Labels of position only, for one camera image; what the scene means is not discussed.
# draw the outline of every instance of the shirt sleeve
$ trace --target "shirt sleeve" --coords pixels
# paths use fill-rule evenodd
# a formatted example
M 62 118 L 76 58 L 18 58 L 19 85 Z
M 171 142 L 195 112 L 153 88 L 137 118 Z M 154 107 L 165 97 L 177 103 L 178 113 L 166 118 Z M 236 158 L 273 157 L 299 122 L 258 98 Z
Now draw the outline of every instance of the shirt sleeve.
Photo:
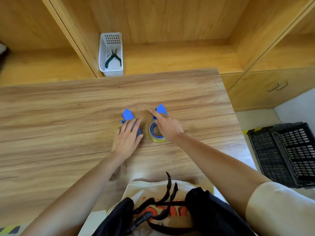
M 250 197 L 246 220 L 262 236 L 315 235 L 315 201 L 281 184 L 266 182 Z

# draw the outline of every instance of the basket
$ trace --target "basket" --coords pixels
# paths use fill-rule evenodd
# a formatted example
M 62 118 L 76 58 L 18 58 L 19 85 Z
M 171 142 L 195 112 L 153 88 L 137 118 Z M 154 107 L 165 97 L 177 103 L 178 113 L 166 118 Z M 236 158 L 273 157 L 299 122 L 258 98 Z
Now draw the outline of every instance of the basket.
M 315 187 L 315 138 L 307 123 L 264 127 L 248 137 L 266 177 L 292 188 Z
M 121 59 L 120 62 L 114 58 L 106 68 L 106 61 L 112 56 L 112 51 L 117 49 L 117 56 Z M 124 75 L 123 65 L 123 41 L 120 32 L 102 33 L 100 34 L 100 48 L 99 48 L 99 68 L 106 77 Z

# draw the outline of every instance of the metal handle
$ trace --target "metal handle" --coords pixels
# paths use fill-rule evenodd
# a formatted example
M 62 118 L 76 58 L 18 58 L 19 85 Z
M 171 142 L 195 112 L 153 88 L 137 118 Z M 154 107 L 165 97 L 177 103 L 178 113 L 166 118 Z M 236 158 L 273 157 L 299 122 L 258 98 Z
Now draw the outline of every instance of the metal handle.
M 274 87 L 273 89 L 268 89 L 268 92 L 271 92 L 272 90 L 275 90 L 277 87 L 279 87 L 280 86 L 280 84 L 279 83 L 277 83 L 278 85 L 276 86 L 276 87 Z
M 279 90 L 281 90 L 281 89 L 283 89 L 283 88 L 285 88 L 285 87 L 287 87 L 289 85 L 289 82 L 287 82 L 287 84 L 285 85 L 285 86 L 283 86 L 282 88 L 280 88 L 280 89 L 276 89 L 277 91 L 279 91 Z

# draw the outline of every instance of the wooden table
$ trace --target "wooden table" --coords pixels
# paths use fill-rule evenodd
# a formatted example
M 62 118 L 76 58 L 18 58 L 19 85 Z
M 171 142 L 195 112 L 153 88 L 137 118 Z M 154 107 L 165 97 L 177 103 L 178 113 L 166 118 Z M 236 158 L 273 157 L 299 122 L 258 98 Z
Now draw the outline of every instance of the wooden table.
M 32 220 L 106 156 L 125 108 L 143 117 L 144 138 L 94 210 L 120 201 L 134 179 L 204 178 L 180 148 L 149 139 L 147 107 L 160 103 L 185 132 L 255 167 L 216 69 L 1 88 L 1 226 Z

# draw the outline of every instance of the wall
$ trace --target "wall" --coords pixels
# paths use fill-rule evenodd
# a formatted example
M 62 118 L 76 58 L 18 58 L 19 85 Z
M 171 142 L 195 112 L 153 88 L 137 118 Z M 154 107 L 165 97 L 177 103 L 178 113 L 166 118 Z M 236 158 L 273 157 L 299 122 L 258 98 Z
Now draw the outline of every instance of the wall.
M 282 123 L 307 122 L 315 134 L 315 88 L 279 105 L 275 111 Z M 315 200 L 315 189 L 294 190 Z

